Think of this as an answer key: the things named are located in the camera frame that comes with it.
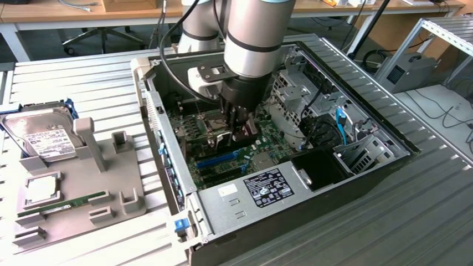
motherboard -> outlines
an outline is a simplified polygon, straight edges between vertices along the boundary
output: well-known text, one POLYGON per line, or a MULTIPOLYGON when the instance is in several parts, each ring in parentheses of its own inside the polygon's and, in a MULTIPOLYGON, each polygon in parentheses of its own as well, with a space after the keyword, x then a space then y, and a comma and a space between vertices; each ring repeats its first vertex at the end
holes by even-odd
POLYGON ((169 118, 193 182, 200 190, 277 165, 285 156, 296 152, 264 108, 256 114, 261 134, 254 143, 218 152, 209 144, 213 136, 228 132, 218 109, 202 106, 201 103, 182 104, 169 118))

gray electronic device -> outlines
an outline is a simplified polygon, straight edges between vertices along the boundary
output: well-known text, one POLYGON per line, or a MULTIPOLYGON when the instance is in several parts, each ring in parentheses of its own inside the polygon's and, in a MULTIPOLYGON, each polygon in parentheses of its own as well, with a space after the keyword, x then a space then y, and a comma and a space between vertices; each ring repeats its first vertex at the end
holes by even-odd
POLYGON ((76 156, 84 140, 73 133, 73 105, 62 101, 20 106, 0 112, 0 126, 29 156, 55 162, 76 156))
MULTIPOLYGON (((182 77, 221 56, 190 53, 169 64, 182 77)), ((146 60, 141 114, 177 219, 176 248, 188 247, 193 266, 229 260, 365 195, 418 152, 302 43, 281 47, 254 114, 261 135, 236 150, 216 145, 226 134, 218 106, 182 91, 158 57, 146 60)))
MULTIPOLYGON (((393 57, 388 57, 377 71, 381 73, 393 57)), ((418 88, 437 67, 436 59, 425 57, 421 53, 404 54, 396 62, 394 68, 385 79, 378 80, 380 85, 390 92, 400 93, 418 88)))

robotic arm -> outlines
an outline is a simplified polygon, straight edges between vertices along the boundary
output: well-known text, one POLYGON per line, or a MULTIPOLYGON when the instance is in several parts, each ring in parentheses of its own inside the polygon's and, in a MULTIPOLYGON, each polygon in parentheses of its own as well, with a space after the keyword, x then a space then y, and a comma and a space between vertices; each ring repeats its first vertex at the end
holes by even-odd
MULTIPOLYGON (((184 23, 180 53, 218 47, 218 25, 212 1, 200 0, 194 14, 184 23)), ((228 3, 221 0, 216 3, 220 14, 226 14, 220 16, 220 20, 228 18, 224 61, 208 63, 197 67, 197 71, 206 84, 218 82, 220 108, 232 131, 230 142, 242 144, 246 140, 254 141, 257 137, 254 111, 280 60, 280 47, 294 2, 232 0, 228 3)))

hard drive label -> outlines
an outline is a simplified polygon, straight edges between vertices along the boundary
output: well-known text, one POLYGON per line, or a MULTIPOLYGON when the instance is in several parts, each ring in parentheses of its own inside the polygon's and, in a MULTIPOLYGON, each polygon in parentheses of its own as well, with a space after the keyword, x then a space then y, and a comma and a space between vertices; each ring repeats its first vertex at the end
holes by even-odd
POLYGON ((70 154, 76 151, 64 129, 28 134, 24 138, 41 158, 70 154))
POLYGON ((253 201, 260 208, 294 194, 277 168, 245 179, 244 182, 253 201))

office chair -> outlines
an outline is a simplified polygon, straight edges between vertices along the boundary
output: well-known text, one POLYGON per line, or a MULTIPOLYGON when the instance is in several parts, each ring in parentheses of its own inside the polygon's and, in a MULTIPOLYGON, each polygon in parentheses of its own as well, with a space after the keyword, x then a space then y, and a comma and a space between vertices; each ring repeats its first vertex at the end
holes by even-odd
MULTIPOLYGON (((62 48, 64 48, 64 52, 68 54, 68 55, 74 55, 76 51, 73 50, 73 48, 69 46, 70 44, 73 43, 77 43, 80 42, 81 40, 86 39, 88 37, 92 37, 97 34, 100 34, 101 38, 102 38, 102 54, 106 53, 106 50, 105 50, 105 41, 106 41, 106 35, 110 34, 110 35, 114 35, 120 38, 124 38, 126 40, 130 40, 133 42, 136 42, 138 45, 140 45, 140 49, 145 49, 145 44, 142 42, 142 40, 140 40, 138 38, 125 34, 125 33, 121 33, 116 30, 113 30, 113 28, 117 28, 117 27, 98 27, 93 30, 88 30, 88 28, 81 28, 82 30, 82 34, 76 36, 74 38, 72 38, 70 40, 66 40, 65 42, 62 42, 62 48)), ((125 26, 125 32, 129 33, 132 32, 130 31, 130 27, 129 26, 125 26)))

